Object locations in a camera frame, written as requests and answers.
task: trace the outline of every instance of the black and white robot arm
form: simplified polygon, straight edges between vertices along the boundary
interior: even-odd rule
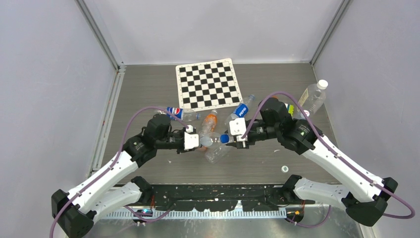
[[[152,196],[152,186],[142,177],[135,177],[125,186],[109,191],[121,179],[136,171],[156,156],[158,149],[175,149],[184,153],[200,147],[196,129],[189,125],[182,130],[171,131],[170,118],[155,115],[142,132],[127,140],[116,164],[115,155],[106,165],[76,187],[64,192],[59,189],[52,195],[52,216],[56,217],[62,207],[79,191],[97,179],[107,168],[110,170],[76,197],[59,217],[58,224],[70,237],[83,237],[104,215],[127,204],[146,203]]]
[[[373,226],[376,223],[383,215],[390,196],[374,186],[374,183],[394,192],[398,186],[394,179],[382,179],[367,171],[338,150],[328,137],[317,129],[327,145],[334,148],[339,156],[374,181],[369,184],[318,140],[306,120],[292,119],[284,103],[276,98],[268,99],[262,106],[260,114],[262,120],[253,123],[245,138],[242,137],[250,121],[245,121],[244,118],[231,121],[229,133],[234,136],[234,142],[228,145],[242,149],[255,145],[257,141],[277,139],[286,149],[295,151],[320,165],[342,183],[342,185],[324,184],[292,175],[283,186],[284,190],[290,192],[289,199],[298,198],[329,204],[345,210],[350,217],[363,225]]]

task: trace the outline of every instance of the gray wooden table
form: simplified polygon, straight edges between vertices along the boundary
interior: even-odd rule
[[[290,64],[235,64],[235,72],[243,97],[254,94],[257,102],[274,91],[287,91],[298,98],[305,88],[315,83],[312,68],[307,63]],[[291,101],[280,96],[285,103]],[[174,65],[132,65],[128,66],[118,98],[111,125],[103,164],[116,153],[123,131],[131,116],[145,106],[178,106]],[[257,108],[255,103],[249,119]],[[218,110],[218,118],[224,121],[233,107]],[[128,138],[138,134],[152,117],[153,111],[140,114],[132,124]],[[324,106],[313,118],[315,125],[335,142]],[[201,121],[192,123],[199,127]],[[173,122],[174,129],[181,128]],[[224,132],[222,123],[215,131]],[[289,172],[280,168],[286,165]],[[232,149],[217,164],[210,164],[202,152],[193,151],[177,155],[174,150],[159,150],[157,156],[136,172],[121,181],[126,183],[134,176],[143,176],[149,183],[284,183],[290,175],[296,174],[319,182],[337,182],[330,174],[315,163],[284,149],[276,140],[257,142],[249,150]]]

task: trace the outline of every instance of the black and white checkerboard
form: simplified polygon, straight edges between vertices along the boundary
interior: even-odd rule
[[[242,100],[231,59],[178,65],[176,79],[180,108],[204,111]]]

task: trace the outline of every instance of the gray wall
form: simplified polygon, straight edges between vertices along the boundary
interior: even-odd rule
[[[52,193],[86,178],[115,72],[75,1],[0,1],[0,32],[0,237],[45,238]]]
[[[340,0],[86,0],[125,64],[309,61]]]
[[[420,212],[420,1],[353,1],[315,70],[338,144],[366,169],[399,182]],[[408,214],[391,199],[387,212]],[[419,215],[383,217],[381,238],[419,237]]]

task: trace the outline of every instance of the pepsi label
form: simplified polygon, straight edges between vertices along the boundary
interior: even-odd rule
[[[177,118],[182,119],[181,115],[182,115],[182,110],[181,108],[170,108],[168,107],[167,110],[174,114]]]
[[[243,118],[245,114],[248,112],[247,105],[241,103],[239,106],[233,111],[238,117]]]

